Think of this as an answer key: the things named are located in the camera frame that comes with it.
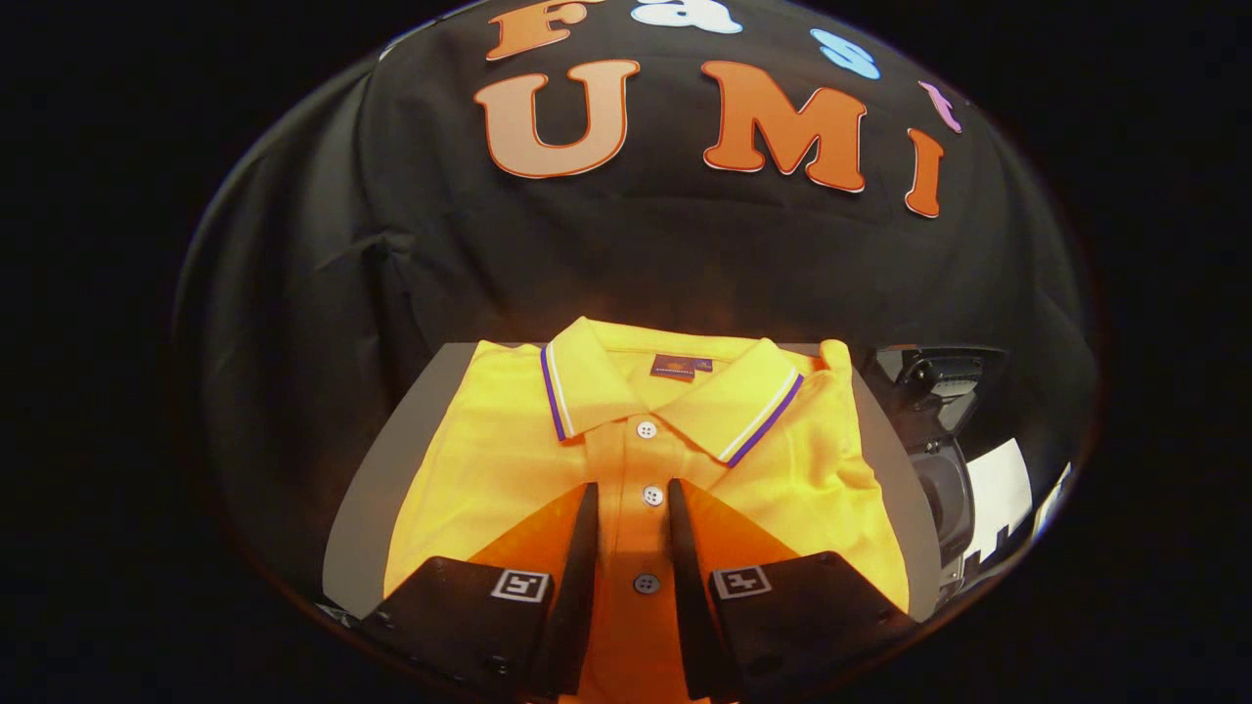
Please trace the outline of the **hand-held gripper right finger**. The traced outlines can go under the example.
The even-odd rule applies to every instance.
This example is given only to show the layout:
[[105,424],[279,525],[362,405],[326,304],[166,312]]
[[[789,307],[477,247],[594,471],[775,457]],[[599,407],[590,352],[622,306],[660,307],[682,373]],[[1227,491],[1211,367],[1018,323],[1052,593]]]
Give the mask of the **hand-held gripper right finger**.
[[669,535],[692,699],[801,703],[919,628],[840,552],[798,555],[692,482],[669,482]]

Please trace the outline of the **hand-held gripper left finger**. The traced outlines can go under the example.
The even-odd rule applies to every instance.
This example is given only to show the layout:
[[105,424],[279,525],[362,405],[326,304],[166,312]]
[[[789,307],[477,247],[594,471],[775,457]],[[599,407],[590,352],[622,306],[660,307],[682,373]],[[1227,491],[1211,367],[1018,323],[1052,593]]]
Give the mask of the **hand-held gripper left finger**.
[[470,560],[429,557],[359,633],[458,700],[578,691],[598,561],[598,485],[576,487]]

